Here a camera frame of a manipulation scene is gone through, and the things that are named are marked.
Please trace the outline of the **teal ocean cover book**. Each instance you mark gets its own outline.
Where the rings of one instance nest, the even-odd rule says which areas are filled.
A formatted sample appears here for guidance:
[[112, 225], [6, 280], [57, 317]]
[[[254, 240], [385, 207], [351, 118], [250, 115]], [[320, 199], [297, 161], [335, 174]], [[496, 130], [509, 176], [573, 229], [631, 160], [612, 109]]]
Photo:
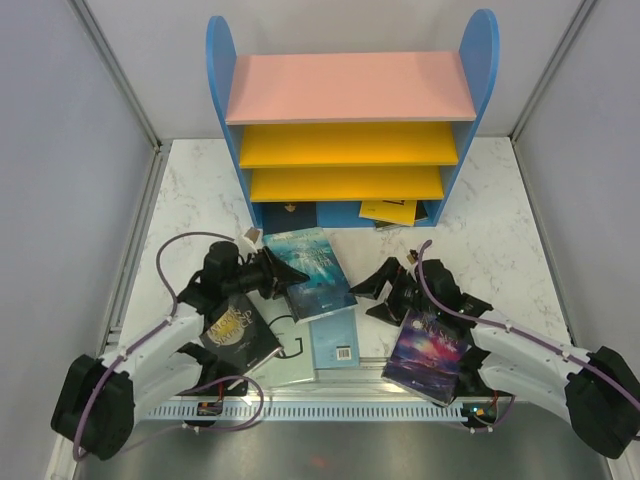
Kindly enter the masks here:
[[351, 286], [322, 228], [267, 234], [263, 245], [309, 277], [286, 290], [285, 299], [297, 323], [308, 323], [356, 306]]

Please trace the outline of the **dark navy blue book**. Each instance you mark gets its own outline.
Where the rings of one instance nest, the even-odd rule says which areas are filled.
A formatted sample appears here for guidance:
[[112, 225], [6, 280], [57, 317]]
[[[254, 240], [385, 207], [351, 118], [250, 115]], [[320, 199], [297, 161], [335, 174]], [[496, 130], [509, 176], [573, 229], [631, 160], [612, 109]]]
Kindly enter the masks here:
[[317, 226], [316, 203], [264, 203], [262, 221], [264, 234], [314, 228]]

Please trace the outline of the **yellow Little Prince book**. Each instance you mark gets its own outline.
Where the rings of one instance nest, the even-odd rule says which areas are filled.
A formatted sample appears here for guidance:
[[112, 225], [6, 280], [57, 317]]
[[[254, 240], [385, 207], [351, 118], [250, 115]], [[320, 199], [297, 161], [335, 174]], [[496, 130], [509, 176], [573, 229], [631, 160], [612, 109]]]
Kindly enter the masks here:
[[369, 200], [363, 201], [359, 217], [403, 226], [412, 226], [415, 222], [416, 200]]

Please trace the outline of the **dark green Alice Wonderland book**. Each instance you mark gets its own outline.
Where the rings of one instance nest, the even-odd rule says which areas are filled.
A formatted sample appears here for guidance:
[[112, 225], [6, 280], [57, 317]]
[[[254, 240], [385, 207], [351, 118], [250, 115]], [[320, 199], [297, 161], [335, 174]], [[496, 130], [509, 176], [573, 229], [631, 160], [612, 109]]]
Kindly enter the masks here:
[[[416, 226], [419, 222], [427, 220], [428, 219], [428, 213], [424, 207], [424, 204], [422, 201], [418, 201], [416, 203], [416, 210], [415, 210], [415, 216], [414, 216], [414, 223], [413, 225]], [[374, 227], [377, 230], [388, 230], [388, 229], [394, 229], [394, 228], [402, 228], [401, 224], [395, 224], [395, 223], [389, 223], [389, 222], [385, 222], [385, 221], [380, 221], [380, 220], [375, 220], [374, 221]]]

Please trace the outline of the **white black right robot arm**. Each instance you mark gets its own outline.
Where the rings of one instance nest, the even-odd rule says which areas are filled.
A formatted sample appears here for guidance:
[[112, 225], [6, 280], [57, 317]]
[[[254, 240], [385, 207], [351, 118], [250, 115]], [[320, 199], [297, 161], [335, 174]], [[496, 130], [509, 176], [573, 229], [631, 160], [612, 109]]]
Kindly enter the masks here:
[[619, 458], [639, 433], [639, 381], [616, 351], [553, 341], [456, 285], [438, 259], [408, 271], [388, 258], [351, 293], [399, 329], [383, 378], [448, 406], [510, 395], [566, 421], [591, 449]]

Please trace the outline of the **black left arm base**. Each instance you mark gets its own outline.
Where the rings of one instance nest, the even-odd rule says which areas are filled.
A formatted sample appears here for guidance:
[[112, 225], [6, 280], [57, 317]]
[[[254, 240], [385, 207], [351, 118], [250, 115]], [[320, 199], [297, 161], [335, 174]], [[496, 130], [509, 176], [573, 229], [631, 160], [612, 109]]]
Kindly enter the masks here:
[[201, 367], [197, 383], [192, 388], [183, 391], [183, 395], [214, 396], [215, 394], [220, 393], [225, 395], [228, 392], [233, 392], [234, 390], [237, 390], [239, 395], [242, 395], [247, 391], [246, 386], [237, 388], [232, 387], [232, 384], [236, 382], [236, 379], [226, 380], [225, 382], [213, 385], [214, 381], [223, 377], [242, 375], [239, 367], [222, 359], [219, 355], [216, 355], [205, 347], [193, 342], [185, 344], [179, 352], [193, 358]]

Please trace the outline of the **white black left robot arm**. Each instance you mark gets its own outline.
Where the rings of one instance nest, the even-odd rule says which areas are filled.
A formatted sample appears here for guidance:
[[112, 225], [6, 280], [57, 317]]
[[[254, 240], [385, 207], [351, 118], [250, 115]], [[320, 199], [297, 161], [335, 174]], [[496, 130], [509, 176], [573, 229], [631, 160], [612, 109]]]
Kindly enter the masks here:
[[217, 236], [202, 268], [181, 292], [170, 294], [167, 314], [131, 342], [71, 363], [52, 429], [72, 442], [75, 461], [88, 455], [108, 460], [123, 449], [141, 418], [164, 401], [247, 382], [244, 375], [230, 374], [201, 336], [239, 295], [256, 291], [265, 299], [278, 298], [308, 279], [267, 247], [241, 255], [234, 241]]

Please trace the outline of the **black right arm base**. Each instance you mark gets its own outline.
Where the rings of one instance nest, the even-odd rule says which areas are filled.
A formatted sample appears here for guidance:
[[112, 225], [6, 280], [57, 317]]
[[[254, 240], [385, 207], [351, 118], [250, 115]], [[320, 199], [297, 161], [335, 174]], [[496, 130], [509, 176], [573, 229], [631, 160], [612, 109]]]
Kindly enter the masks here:
[[450, 402], [458, 398], [494, 396], [494, 390], [488, 387], [480, 376], [480, 368], [488, 356], [488, 351], [472, 345], [467, 346], [452, 367], [454, 382]]

